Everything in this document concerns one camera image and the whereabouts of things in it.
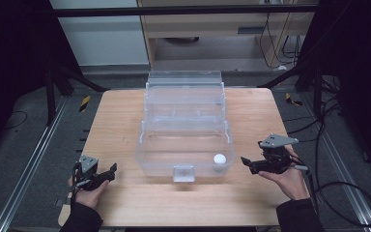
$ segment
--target black pole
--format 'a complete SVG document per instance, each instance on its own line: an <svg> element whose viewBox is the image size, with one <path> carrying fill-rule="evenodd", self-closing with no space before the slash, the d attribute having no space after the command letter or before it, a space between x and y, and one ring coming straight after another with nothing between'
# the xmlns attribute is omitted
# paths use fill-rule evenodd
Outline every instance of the black pole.
<svg viewBox="0 0 371 232"><path fill-rule="evenodd" d="M83 16L129 16L129 15L202 15L202 14L253 14L253 13L308 13L316 12L318 4L289 5L224 5L224 6L181 6L181 7L139 7L100 9L59 9L38 11L33 15L55 17Z"/></svg>
<svg viewBox="0 0 371 232"><path fill-rule="evenodd" d="M315 77L314 77L314 112L318 119L322 119L324 115L321 112L322 106L322 70L321 64L315 66Z"/></svg>
<svg viewBox="0 0 371 232"><path fill-rule="evenodd" d="M55 91L53 86L53 79L51 75L51 70L46 69L46 73L44 75L44 79L46 82L46 98L47 98L47 123L46 125L49 126L56 115L56 106L55 106Z"/></svg>

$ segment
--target plastic bin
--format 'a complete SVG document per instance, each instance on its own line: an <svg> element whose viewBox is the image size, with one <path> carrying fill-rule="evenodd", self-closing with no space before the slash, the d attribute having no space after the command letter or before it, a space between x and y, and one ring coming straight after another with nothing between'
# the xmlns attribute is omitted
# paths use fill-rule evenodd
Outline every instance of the plastic bin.
<svg viewBox="0 0 371 232"><path fill-rule="evenodd" d="M135 157L174 182L224 175L234 146L221 72L150 72Z"/></svg>

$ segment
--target table surface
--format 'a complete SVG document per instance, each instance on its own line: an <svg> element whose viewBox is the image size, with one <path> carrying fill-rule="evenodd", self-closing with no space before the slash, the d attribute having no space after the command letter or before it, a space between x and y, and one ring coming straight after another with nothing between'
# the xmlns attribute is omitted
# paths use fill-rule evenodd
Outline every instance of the table surface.
<svg viewBox="0 0 371 232"><path fill-rule="evenodd" d="M251 175L240 157L263 160L257 142L270 133L286 136L269 89L226 88L227 120L236 159L222 177L173 183L147 177L134 158L144 112L144 89L103 94L83 154L99 159L98 173L117 162L116 180L100 199L103 226L261 226L277 225L275 208L289 200L279 187ZM59 224L70 206L64 205Z"/></svg>

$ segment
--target wire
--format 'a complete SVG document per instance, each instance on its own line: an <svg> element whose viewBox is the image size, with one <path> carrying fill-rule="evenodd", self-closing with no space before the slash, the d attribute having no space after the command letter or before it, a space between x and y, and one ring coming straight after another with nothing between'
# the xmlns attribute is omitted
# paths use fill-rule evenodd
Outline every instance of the wire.
<svg viewBox="0 0 371 232"><path fill-rule="evenodd" d="M296 36L296 41L295 41L295 48L293 51L286 51L285 50L285 47L287 45L287 42L291 41L291 37L290 36L287 36L285 38L285 42L284 42L284 45L282 45L282 54L285 58L288 58L288 59L292 59L292 64L293 64L293 67L297 65L297 62L298 62L298 59L300 57L300 36Z"/></svg>
<svg viewBox="0 0 371 232"><path fill-rule="evenodd" d="M275 45L273 44L273 40L272 40L272 36L271 36L271 31L270 31L270 25L269 25L269 21L270 21L270 13L267 13L267 19L266 19L266 22L265 22L265 26L264 26L264 30L263 32L261 33L261 37L260 37L260 47L261 47L261 52L264 56L264 58L266 57L265 55L265 52L264 52L264 49L262 47L262 39L263 39L263 36L264 36L264 32L266 31L266 28L268 29L268 34L269 34L269 37L270 37L270 41L271 41L271 45L272 45L272 51L273 51L273 55L275 56L276 60L281 63L281 65L287 65L287 64L290 64L290 62L284 62L284 61L281 61L279 60L277 54L276 54L276 49L275 49ZM266 65L271 68L271 69L275 69L277 67L273 67L271 66L270 64L268 64L268 61L267 59L265 59L265 63Z"/></svg>
<svg viewBox="0 0 371 232"><path fill-rule="evenodd" d="M313 182L313 177L312 177L312 174L309 170L309 167L308 167L308 170L306 171L306 176L307 176L307 179L308 179L308 183L309 183L309 188L310 188L310 194L311 194L311 197L314 201L314 207L315 207L315 211L317 212L317 215L319 214L319 205L318 205L318 202L316 200L316 193L318 192L319 195L321 196L322 200L328 205L328 207L334 212L336 213L338 216L340 216L341 218L343 218L344 220L348 221L350 224L353 224L355 226L359 226L359 227L371 227L371 223L370 224L363 224L363 223L360 223L359 221L354 221L346 216L344 216L343 214L341 214L339 211L337 211L330 203L329 201L327 200L327 198L325 197L324 195L324 192L323 192L323 189L326 189L327 187L331 187L331 186L338 186L338 185L345 185L345 186L348 186L348 187L351 187L351 188L354 188L354 189L358 189L364 196L366 196L370 202L371 202L371 195L364 189L356 186L356 185L353 185L353 184L350 184L350 183L347 183L347 182L330 182L330 183L327 183L327 184L324 184L321 186L321 183L320 183L320 179L319 179L319 141L320 141L320 138L325 130L325 118L327 116L329 116L334 110L340 108L340 105L339 103L335 103L331 106L328 107L328 104L332 101L335 101L336 100L336 97L333 97L333 98L330 98L329 100L327 100L325 103L324 103L324 106L323 106L323 109L322 109L322 117L318 118L317 120L313 121L312 123L306 125L305 127L301 128L301 129L298 129L298 130L294 130L292 132L288 132L288 133L294 133L294 132L298 132L298 131L303 131L307 128L309 128L311 125L314 125L316 123L320 123L320 127L318 129L318 134L316 136L315 139L312 139L312 140L307 140L307 141L316 141L316 144L315 144L315 181L316 181L316 188L315 188L315 185L314 185L314 182ZM300 117L300 118L296 118L296 119L289 119L289 120L285 120L284 122L290 122L290 121L295 121L295 120L298 120L298 119L305 119L305 118L309 118L309 117ZM294 157L292 156L293 158L295 158L297 161L297 163L300 163L301 165L303 166L306 166L305 163L297 158L297 157Z"/></svg>
<svg viewBox="0 0 371 232"><path fill-rule="evenodd" d="M357 187L357 186L355 186L353 184L346 183L346 182L331 182L331 183L327 183L327 184L325 184L323 186L321 186L321 184L320 184L319 170L318 170L319 141L320 141L320 137L321 137L322 133L325 130L325 116L327 115L327 113L330 113L333 109L335 109L337 107L337 105L338 105L338 104L334 104L330 108L326 109L326 107L328 105L328 102L333 101L333 100L335 100L335 98L332 98L332 99L328 100L327 103L324 105L323 111L322 111L323 112L322 113L322 117L319 120L320 123L321 123L321 125L320 125L320 128L318 130L317 140L316 140L316 144L315 144L315 179L316 179L316 186L317 186L317 188L316 188L316 190L313 189L314 188L313 186L311 186L311 188L313 189L312 191L314 191L315 193L316 192L319 192L320 196L322 197L322 200L329 206L329 208L332 211L334 211L338 216L340 216L341 218L343 218L344 220L348 221L349 223L351 223L353 225L359 226L359 227L371 227L371 223L370 224L362 224L362 223L360 223L358 221L351 220L348 217L345 217L344 215L340 214L334 207L331 206L331 204L328 202L327 198L324 196L324 193L322 191L322 189L324 189L326 187L329 187L329 186L333 186L333 185L346 185L346 186L350 186L350 187L359 189L371 201L371 195L368 192L366 192L362 188Z"/></svg>
<svg viewBox="0 0 371 232"><path fill-rule="evenodd" d="M305 18L307 15L309 15L309 13L306 13L306 14L302 15L301 17L294 18L294 20L300 20L300 19L303 19L303 18Z"/></svg>
<svg viewBox="0 0 371 232"><path fill-rule="evenodd" d="M71 208L73 208L77 193L80 191L80 188L76 187L76 171L79 171L80 168L81 163L77 162L74 164L73 170L71 171Z"/></svg>
<svg viewBox="0 0 371 232"><path fill-rule="evenodd" d="M4 130L9 130L9 129L14 129L14 128L17 128L19 127L20 125L22 125L27 119L28 119L28 114L25 112L25 111L21 111L21 110L17 110L17 111L14 111L13 112L13 115L16 114L16 113L22 113L25 115L25 117L23 118L22 122L14 125L14 126L10 126L10 127L5 127Z"/></svg>
<svg viewBox="0 0 371 232"><path fill-rule="evenodd" d="M323 84L328 89L328 91L338 94L340 89L336 86L335 79L333 79L333 83L330 83L328 80L326 80L324 77L322 77Z"/></svg>

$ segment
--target white cap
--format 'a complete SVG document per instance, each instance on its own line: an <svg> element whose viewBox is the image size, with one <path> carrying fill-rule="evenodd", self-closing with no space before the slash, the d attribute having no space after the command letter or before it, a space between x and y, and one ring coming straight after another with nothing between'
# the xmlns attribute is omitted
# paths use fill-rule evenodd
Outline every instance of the white cap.
<svg viewBox="0 0 371 232"><path fill-rule="evenodd" d="M227 158L225 158L225 156L222 154L216 154L214 156L214 162L216 164L224 164L226 161L227 161Z"/></svg>

